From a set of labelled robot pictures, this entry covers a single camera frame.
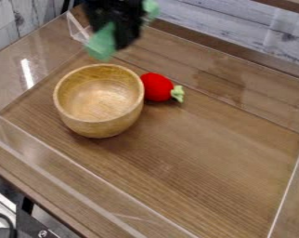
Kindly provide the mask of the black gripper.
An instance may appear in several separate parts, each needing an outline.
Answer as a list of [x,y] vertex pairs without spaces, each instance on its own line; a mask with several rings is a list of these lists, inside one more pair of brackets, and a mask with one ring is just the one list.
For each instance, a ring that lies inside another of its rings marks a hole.
[[112,15],[122,18],[114,20],[114,44],[117,50],[126,48],[141,35],[144,0],[82,0],[82,4],[94,33],[112,21]]

